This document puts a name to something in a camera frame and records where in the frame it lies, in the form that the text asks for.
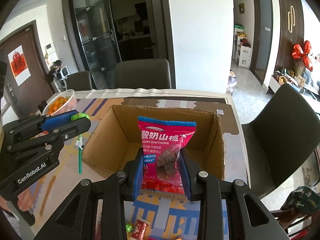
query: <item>pink snack bag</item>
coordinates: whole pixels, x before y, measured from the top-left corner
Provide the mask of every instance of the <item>pink snack bag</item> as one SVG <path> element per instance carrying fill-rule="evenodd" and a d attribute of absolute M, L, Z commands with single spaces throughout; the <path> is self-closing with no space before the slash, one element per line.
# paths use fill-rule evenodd
<path fill-rule="evenodd" d="M 138 117 L 144 153 L 143 189 L 183 194 L 177 160 L 196 132 L 195 122 Z"/>

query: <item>blue gripper pad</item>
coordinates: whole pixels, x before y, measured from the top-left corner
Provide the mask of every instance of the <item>blue gripper pad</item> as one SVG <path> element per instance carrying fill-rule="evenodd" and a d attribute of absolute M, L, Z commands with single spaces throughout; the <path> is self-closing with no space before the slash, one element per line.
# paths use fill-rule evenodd
<path fill-rule="evenodd" d="M 133 193 L 132 196 L 136 200 L 138 195 L 140 194 L 141 185 L 142 185 L 142 179 L 143 179 L 143 158 L 144 155 L 140 155 L 139 164 L 137 167 L 136 175 L 134 176 L 133 181 Z"/>
<path fill-rule="evenodd" d="M 58 114 L 47 118 L 41 126 L 42 131 L 52 131 L 57 127 L 61 127 L 68 123 L 71 123 L 71 116 L 77 114 L 77 110 L 72 110 L 66 113 Z"/>
<path fill-rule="evenodd" d="M 180 158 L 179 158 L 179 169 L 180 169 L 180 176 L 182 181 L 182 186 L 184 190 L 184 194 L 190 200 L 191 198 L 191 182 L 190 182 L 190 176 L 188 174 L 186 162 L 183 158 L 183 155 L 180 151 Z"/>

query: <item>glass door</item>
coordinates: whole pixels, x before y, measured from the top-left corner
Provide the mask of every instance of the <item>glass door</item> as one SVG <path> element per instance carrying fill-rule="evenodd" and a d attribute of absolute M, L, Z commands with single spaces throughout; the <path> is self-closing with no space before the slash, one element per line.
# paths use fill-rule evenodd
<path fill-rule="evenodd" d="M 117 63 L 115 38 L 109 28 L 103 0 L 72 0 L 86 70 L 97 89 L 114 89 Z"/>

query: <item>sticker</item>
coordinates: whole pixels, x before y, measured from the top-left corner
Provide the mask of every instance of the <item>sticker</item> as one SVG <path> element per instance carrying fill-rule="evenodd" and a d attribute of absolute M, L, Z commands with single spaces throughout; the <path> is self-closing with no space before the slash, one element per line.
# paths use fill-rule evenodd
<path fill-rule="evenodd" d="M 31 76 L 26 59 L 24 57 L 22 46 L 20 45 L 15 50 L 11 51 L 8 54 L 8 58 L 12 74 L 17 82 L 17 85 L 19 86 Z"/>

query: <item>fruit basket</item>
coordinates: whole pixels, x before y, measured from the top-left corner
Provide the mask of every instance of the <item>fruit basket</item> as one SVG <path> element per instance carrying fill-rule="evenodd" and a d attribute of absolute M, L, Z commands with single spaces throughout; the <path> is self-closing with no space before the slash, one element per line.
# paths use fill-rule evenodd
<path fill-rule="evenodd" d="M 42 112 L 42 115 L 57 115 L 74 110 L 77 105 L 75 91 L 69 89 L 52 99 Z"/>

